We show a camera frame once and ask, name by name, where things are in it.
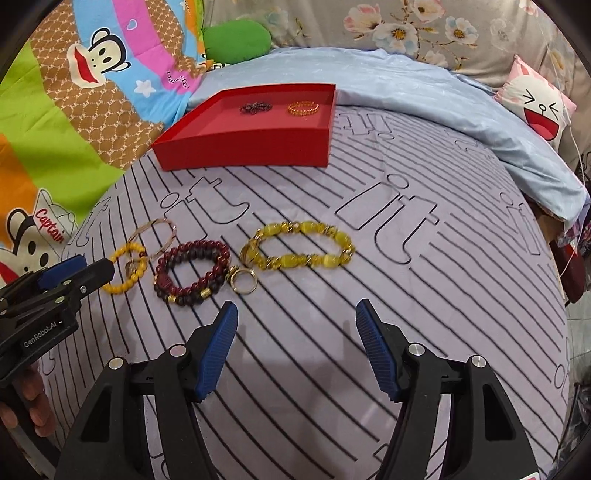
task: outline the red tray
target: red tray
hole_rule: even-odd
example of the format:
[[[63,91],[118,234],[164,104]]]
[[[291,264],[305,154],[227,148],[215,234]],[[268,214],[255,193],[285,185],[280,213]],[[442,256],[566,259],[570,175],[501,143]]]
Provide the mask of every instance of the red tray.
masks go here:
[[[300,100],[319,104],[314,115],[290,115]],[[223,90],[166,130],[152,145],[163,170],[290,165],[325,167],[329,162],[335,85],[288,83]],[[242,113],[245,103],[273,108]]]

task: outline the red beaded bracelet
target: red beaded bracelet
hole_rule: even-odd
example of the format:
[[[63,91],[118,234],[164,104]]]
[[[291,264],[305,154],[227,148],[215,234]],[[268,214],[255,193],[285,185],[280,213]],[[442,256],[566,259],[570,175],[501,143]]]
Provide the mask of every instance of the red beaded bracelet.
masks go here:
[[[182,288],[174,285],[168,272],[175,265],[188,260],[202,260],[204,258],[215,262],[211,271],[190,287]],[[226,244],[213,240],[187,242],[165,252],[158,260],[154,290],[156,295],[164,301],[180,306],[191,306],[201,303],[212,294],[217,293],[226,281],[226,276],[233,273],[235,273],[234,270],[230,271],[230,249]]]

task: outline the gold ring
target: gold ring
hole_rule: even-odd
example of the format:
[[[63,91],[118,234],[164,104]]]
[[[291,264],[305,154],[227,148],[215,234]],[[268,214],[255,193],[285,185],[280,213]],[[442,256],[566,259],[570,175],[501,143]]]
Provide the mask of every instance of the gold ring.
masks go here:
[[[287,111],[291,115],[295,116],[307,116],[307,115],[314,115],[320,105],[316,102],[311,102],[309,100],[304,100],[301,102],[294,102],[287,106]]]
[[[241,291],[236,288],[235,280],[236,280],[236,277],[241,273],[248,273],[252,277],[252,279],[254,280],[254,284],[250,290],[242,290]],[[230,275],[230,286],[232,287],[233,291],[235,291],[236,293],[238,293],[240,295],[248,295],[249,293],[254,292],[257,285],[258,285],[258,277],[256,276],[255,271],[251,268],[238,268],[232,275]]]

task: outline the metal screw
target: metal screw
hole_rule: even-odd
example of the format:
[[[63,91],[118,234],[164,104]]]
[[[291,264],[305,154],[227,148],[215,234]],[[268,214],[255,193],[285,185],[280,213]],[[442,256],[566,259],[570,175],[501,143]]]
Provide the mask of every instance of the metal screw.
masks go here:
[[[414,356],[421,356],[425,353],[425,347],[420,343],[411,343],[408,346],[408,352]]]
[[[172,356],[183,356],[185,353],[187,353],[187,347],[184,345],[175,345],[169,351],[170,355]]]
[[[474,355],[472,357],[472,364],[477,368],[484,368],[486,367],[486,359],[480,355]]]
[[[115,358],[112,358],[111,361],[109,362],[109,368],[111,370],[118,370],[123,366],[123,359],[116,356]]]

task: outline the jewelry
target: jewelry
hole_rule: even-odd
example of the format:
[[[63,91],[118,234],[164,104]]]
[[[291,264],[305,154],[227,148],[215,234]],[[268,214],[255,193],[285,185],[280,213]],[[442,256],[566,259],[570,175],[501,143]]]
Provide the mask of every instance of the jewelry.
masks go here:
[[[280,233],[320,233],[332,238],[341,247],[339,255],[333,254],[285,254],[282,257],[266,257],[260,252],[261,242]],[[333,225],[317,222],[282,222],[268,223],[259,228],[255,235],[240,251],[240,261],[247,267],[255,264],[261,270],[278,270],[279,268],[294,267],[319,267],[336,268],[346,265],[351,261],[355,253],[355,247],[351,243],[351,237],[341,232]]]
[[[152,227],[153,225],[158,225],[159,223],[167,223],[168,225],[170,225],[172,233],[170,234],[168,240],[166,240],[166,243],[160,248],[160,250],[148,257],[148,262],[151,262],[154,258],[158,258],[160,255],[166,252],[166,250],[168,250],[168,247],[170,247],[170,245],[173,244],[173,241],[177,236],[177,226],[167,218],[156,218],[156,220],[150,220],[148,223],[143,224],[127,239],[127,243],[131,243],[142,233],[144,233],[148,228]],[[127,275],[127,278],[131,278],[131,275],[137,269],[136,265],[139,264],[140,259],[133,258],[133,256],[131,255],[131,251],[127,252],[127,255],[131,258],[131,260],[125,264],[125,274]]]
[[[210,259],[215,262],[211,271],[207,272],[190,287],[176,287],[168,272],[175,265],[188,260]],[[254,279],[255,286],[252,290],[241,291],[234,285],[235,277],[241,273],[249,273]],[[156,295],[168,303],[192,306],[202,303],[206,298],[217,293],[224,282],[230,282],[232,290],[239,294],[248,294],[256,288],[258,279],[254,271],[246,268],[238,268],[230,265],[230,249],[223,242],[213,240],[198,240],[181,244],[178,248],[172,248],[159,260],[154,277],[154,290]]]
[[[316,102],[310,102],[309,100],[304,100],[302,102],[294,102],[287,106],[287,111],[294,116],[307,116],[307,115],[314,115],[320,105]]]
[[[273,106],[270,103],[255,102],[255,103],[245,103],[240,108],[240,111],[242,113],[249,113],[251,115],[256,115],[258,112],[268,112],[272,108],[273,108]]]
[[[138,266],[135,271],[131,274],[130,278],[128,278],[124,283],[121,285],[111,285],[111,283],[107,283],[107,285],[103,285],[103,290],[111,295],[118,295],[120,293],[125,293],[131,287],[133,287],[140,278],[144,276],[146,269],[148,268],[148,254],[146,253],[146,249],[136,243],[136,242],[128,242],[120,249],[116,250],[110,257],[113,263],[117,262],[117,259],[126,253],[131,251],[136,251],[139,253],[139,260]]]

